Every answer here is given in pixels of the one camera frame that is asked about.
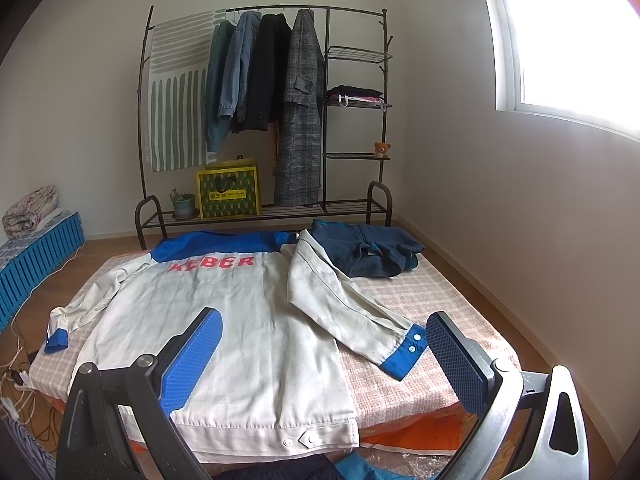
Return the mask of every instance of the blue slatted crate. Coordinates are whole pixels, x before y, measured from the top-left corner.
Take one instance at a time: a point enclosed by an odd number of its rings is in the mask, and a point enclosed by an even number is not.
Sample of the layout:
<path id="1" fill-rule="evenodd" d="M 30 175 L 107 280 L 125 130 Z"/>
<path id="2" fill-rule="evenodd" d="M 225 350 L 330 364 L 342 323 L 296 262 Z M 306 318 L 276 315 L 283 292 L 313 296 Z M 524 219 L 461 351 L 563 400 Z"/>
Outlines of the blue slatted crate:
<path id="1" fill-rule="evenodd" d="M 83 243 L 79 214 L 67 212 L 52 226 L 0 248 L 0 331 L 31 291 Z"/>

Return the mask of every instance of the wooden floor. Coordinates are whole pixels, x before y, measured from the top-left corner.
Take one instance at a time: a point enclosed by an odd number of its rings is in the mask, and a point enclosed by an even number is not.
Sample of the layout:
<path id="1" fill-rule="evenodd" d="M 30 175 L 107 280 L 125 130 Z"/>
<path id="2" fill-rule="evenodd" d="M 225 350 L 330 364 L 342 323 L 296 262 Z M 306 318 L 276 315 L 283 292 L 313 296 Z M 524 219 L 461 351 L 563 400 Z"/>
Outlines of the wooden floor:
<path id="1" fill-rule="evenodd" d="M 148 235 L 148 246 L 152 247 L 159 239 L 159 236 Z M 78 256 L 69 261 L 62 271 L 48 277 L 33 292 L 33 295 L 22 307 L 12 324 L 13 331 L 19 334 L 20 341 L 24 342 L 24 350 L 20 352 L 13 368 L 28 369 L 26 354 L 40 348 L 49 321 L 49 313 L 54 307 L 66 305 L 82 284 L 108 258 L 137 250 L 140 250 L 140 245 L 135 237 L 89 241 L 79 251 Z M 465 278 L 433 250 L 427 248 L 423 254 L 513 346 L 520 358 L 523 369 L 534 372 L 549 371 L 548 364 L 540 357 L 540 354 Z M 10 362 L 16 350 L 17 338 L 12 333 L 12 330 L 7 327 L 0 334 L 0 364 L 4 365 Z M 2 382 L 1 395 L 9 398 L 13 396 L 14 399 L 19 399 L 21 392 L 17 392 L 13 388 L 11 381 L 4 380 Z M 34 394 L 29 399 L 25 396 L 22 403 L 24 404 L 25 401 L 27 401 L 24 410 L 26 414 L 22 420 L 26 420 L 33 409 L 33 417 L 28 424 L 28 429 L 32 434 L 39 435 L 39 441 L 45 449 L 49 452 L 54 452 L 57 446 L 57 434 L 60 432 L 62 416 L 52 410 L 40 394 Z M 589 444 L 590 478 L 592 480 L 606 480 L 613 470 L 613 459 L 593 423 L 586 415 L 584 418 Z M 517 417 L 486 478 L 491 480 L 500 478 L 523 426 L 524 418 L 522 416 Z"/>

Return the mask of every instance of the potted plant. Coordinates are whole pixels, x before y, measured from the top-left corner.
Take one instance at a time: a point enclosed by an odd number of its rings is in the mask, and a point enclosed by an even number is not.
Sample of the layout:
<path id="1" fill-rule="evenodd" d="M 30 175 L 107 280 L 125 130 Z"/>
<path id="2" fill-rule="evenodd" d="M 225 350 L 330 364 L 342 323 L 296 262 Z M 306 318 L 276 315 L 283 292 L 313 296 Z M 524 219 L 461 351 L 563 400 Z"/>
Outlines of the potted plant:
<path id="1" fill-rule="evenodd" d="M 196 196 L 193 193 L 180 193 L 174 187 L 169 198 L 174 203 L 174 218 L 176 220 L 186 220 L 196 216 Z"/>

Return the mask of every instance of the white jacket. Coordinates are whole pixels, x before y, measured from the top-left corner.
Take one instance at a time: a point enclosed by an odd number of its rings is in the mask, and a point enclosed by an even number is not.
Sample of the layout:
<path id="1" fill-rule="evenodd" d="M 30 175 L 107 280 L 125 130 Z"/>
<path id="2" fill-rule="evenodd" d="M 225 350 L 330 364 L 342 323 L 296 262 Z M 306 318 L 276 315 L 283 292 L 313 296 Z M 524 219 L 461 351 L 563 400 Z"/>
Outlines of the white jacket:
<path id="1" fill-rule="evenodd" d="M 64 346 L 67 332 L 105 309 L 74 375 L 87 361 L 127 367 L 158 354 L 210 306 L 222 314 L 222 339 L 186 405 L 171 414 L 201 462 L 358 446 L 336 340 L 401 380 L 426 347 L 424 328 L 360 292 L 307 231 L 280 251 L 238 248 L 165 262 L 152 252 L 113 269 L 52 311 L 47 347 Z M 121 412 L 130 438 L 143 442 L 130 408 Z"/>

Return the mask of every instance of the metal clothes rack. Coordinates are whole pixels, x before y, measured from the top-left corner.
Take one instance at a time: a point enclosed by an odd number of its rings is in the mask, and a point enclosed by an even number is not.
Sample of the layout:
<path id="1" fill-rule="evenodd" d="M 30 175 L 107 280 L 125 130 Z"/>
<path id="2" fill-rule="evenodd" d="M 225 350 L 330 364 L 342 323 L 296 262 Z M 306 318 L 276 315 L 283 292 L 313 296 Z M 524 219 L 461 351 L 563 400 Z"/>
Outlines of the metal clothes rack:
<path id="1" fill-rule="evenodd" d="M 385 214 L 385 225 L 391 224 L 391 214 L 393 209 L 393 201 L 389 188 L 382 183 L 382 176 L 384 172 L 385 161 L 389 160 L 388 156 L 378 158 L 373 153 L 329 153 L 327 152 L 327 108 L 342 106 L 338 103 L 328 102 L 326 98 L 328 72 L 329 72 L 329 60 L 347 60 L 356 62 L 365 62 L 376 64 L 382 70 L 384 77 L 384 104 L 363 104 L 362 102 L 349 102 L 347 108 L 371 108 L 382 110 L 382 142 L 386 141 L 386 113 L 387 109 L 392 105 L 388 104 L 388 60 L 392 57 L 388 53 L 389 44 L 393 39 L 393 36 L 389 36 L 386 25 L 386 9 L 382 9 L 382 12 L 375 12 L 373 10 L 363 9 L 351 9 L 349 7 L 334 7 L 334 6 L 312 6 L 312 5 L 275 5 L 275 6 L 247 6 L 247 7 L 233 7 L 225 9 L 226 12 L 236 12 L 239 10 L 260 10 L 260 9 L 320 9 L 326 12 L 326 21 L 324 26 L 324 96 L 323 96 L 323 110 L 322 110 L 322 199 L 315 204 L 296 206 L 296 207 L 280 207 L 274 205 L 263 205 L 262 213 L 259 217 L 240 217 L 224 216 L 207 220 L 193 219 L 186 221 L 178 221 L 173 217 L 173 211 L 162 211 L 160 201 L 155 195 L 148 195 L 146 192 L 146 179 L 144 168 L 144 156 L 142 147 L 142 82 L 143 72 L 149 56 L 146 56 L 146 44 L 148 40 L 149 32 L 155 27 L 151 25 L 151 18 L 154 12 L 154 6 L 149 9 L 149 15 L 146 20 L 145 35 L 142 40 L 142 53 L 140 55 L 140 72 L 138 73 L 138 160 L 140 162 L 140 182 L 142 184 L 143 199 L 136 206 L 134 215 L 136 223 L 136 231 L 138 233 L 138 240 L 140 241 L 140 247 L 146 249 L 146 242 L 144 237 L 144 231 L 152 228 L 160 228 L 162 236 L 167 238 L 167 226 L 185 226 L 185 225 L 200 225 L 200 224 L 213 224 L 219 222 L 238 222 L 238 221 L 258 221 L 258 220 L 281 220 L 291 218 L 315 218 L 322 216 L 347 216 L 347 215 L 366 215 L 366 223 L 371 222 L 372 214 Z M 356 12 L 359 14 L 369 14 L 371 16 L 378 16 L 382 18 L 379 21 L 382 25 L 384 34 L 384 49 L 382 52 L 374 50 L 365 50 L 362 48 L 355 48 L 352 46 L 338 46 L 329 44 L 329 31 L 331 11 L 340 10 L 343 12 Z M 380 168 L 378 170 L 378 180 L 374 180 L 369 184 L 367 189 L 367 198 L 360 200 L 327 200 L 326 197 L 326 173 L 328 160 L 332 159 L 349 159 L 349 160 L 376 160 L 379 162 Z M 373 190 L 380 189 L 385 194 L 385 205 L 373 198 Z M 156 206 L 156 211 L 149 216 L 145 221 L 141 221 L 140 215 L 142 208 L 149 202 L 153 202 Z"/>

